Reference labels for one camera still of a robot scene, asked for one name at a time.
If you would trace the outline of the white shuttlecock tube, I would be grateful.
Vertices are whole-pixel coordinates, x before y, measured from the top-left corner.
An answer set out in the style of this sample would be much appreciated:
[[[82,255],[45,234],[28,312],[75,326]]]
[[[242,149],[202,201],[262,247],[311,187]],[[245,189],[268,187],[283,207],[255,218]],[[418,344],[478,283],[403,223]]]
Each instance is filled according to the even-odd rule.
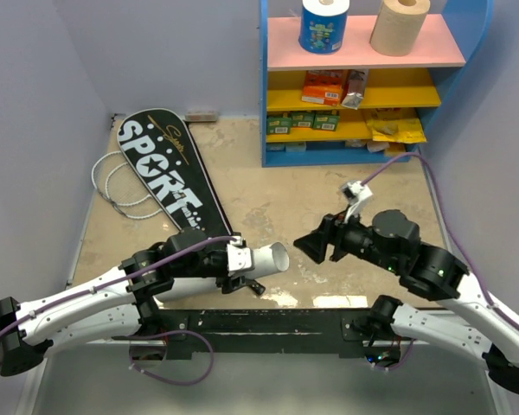
[[[254,249],[251,255],[253,267],[237,276],[242,276],[246,283],[258,288],[260,296],[263,288],[260,288],[257,279],[287,271],[290,261],[286,248],[279,242]],[[171,290],[156,294],[155,298],[160,303],[168,303],[215,290],[220,291],[221,288],[216,286],[214,278],[176,278]]]

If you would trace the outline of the black sport racket bag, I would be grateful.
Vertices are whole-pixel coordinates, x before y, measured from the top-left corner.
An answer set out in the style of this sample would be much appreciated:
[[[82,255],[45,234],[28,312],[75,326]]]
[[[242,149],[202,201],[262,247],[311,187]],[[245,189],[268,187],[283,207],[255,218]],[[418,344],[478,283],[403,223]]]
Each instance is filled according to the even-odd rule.
[[[117,130],[125,160],[176,229],[234,233],[187,123],[169,109],[126,117]]]

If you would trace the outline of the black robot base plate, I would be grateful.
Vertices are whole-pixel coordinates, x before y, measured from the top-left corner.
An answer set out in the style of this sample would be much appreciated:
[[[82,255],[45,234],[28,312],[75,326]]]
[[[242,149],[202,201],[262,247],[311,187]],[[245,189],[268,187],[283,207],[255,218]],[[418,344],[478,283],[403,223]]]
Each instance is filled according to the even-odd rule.
[[[336,354],[382,367],[398,363],[411,347],[371,318],[369,309],[159,310],[119,340],[159,340],[167,357],[206,352]]]

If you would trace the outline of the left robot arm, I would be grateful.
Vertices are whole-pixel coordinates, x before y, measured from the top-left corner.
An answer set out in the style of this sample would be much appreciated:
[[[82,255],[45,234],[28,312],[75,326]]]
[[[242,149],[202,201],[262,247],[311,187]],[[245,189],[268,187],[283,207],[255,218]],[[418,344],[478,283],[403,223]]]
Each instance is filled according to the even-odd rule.
[[[258,278],[288,266],[280,243],[251,249],[240,235],[209,237],[185,228],[72,289],[23,303],[1,299],[0,374],[21,374],[61,349],[101,338],[152,339],[162,328],[157,298],[244,287],[260,295]]]

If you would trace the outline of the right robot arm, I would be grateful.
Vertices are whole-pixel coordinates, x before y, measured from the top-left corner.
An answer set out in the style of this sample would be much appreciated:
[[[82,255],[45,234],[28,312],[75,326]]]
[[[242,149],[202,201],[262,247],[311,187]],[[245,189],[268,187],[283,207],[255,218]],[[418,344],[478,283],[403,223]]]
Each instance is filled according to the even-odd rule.
[[[378,213],[369,227],[359,218],[326,214],[293,245],[317,264],[353,255],[396,275],[402,287],[461,317],[443,321],[401,300],[380,295],[353,328],[371,340],[422,340],[482,366],[496,384],[519,395],[519,315],[485,293],[477,276],[446,249],[422,241],[420,227],[401,211]],[[334,248],[328,256],[329,246]]]

